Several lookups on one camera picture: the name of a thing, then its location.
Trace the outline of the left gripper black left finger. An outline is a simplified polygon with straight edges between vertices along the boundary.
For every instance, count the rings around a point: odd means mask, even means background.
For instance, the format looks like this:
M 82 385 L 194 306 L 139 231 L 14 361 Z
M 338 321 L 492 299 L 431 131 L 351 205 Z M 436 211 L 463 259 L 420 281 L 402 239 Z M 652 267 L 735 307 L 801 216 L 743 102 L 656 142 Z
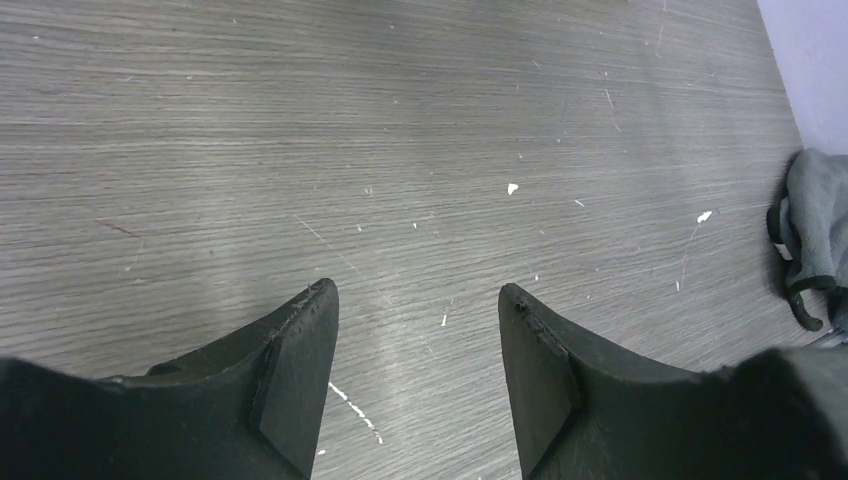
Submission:
M 142 376 L 1 362 L 5 479 L 308 479 L 339 329 L 324 278 Z

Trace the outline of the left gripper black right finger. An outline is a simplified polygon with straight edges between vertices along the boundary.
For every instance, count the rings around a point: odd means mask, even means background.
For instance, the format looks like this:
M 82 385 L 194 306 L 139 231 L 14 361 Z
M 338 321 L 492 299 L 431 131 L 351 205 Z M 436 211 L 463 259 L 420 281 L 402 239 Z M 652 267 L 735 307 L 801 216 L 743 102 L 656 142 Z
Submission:
M 526 479 L 843 479 L 847 351 L 770 348 L 694 372 L 630 351 L 516 284 L 498 298 Z

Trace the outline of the grey cloth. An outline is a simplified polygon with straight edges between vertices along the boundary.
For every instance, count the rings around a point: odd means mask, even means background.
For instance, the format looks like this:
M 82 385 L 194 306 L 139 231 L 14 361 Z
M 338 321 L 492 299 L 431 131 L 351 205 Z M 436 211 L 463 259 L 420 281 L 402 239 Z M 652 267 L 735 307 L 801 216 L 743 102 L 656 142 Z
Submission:
M 785 176 L 785 192 L 766 217 L 775 249 L 788 263 L 785 297 L 798 323 L 823 328 L 808 312 L 803 295 L 825 295 L 831 325 L 847 329 L 847 156 L 816 148 L 795 155 Z

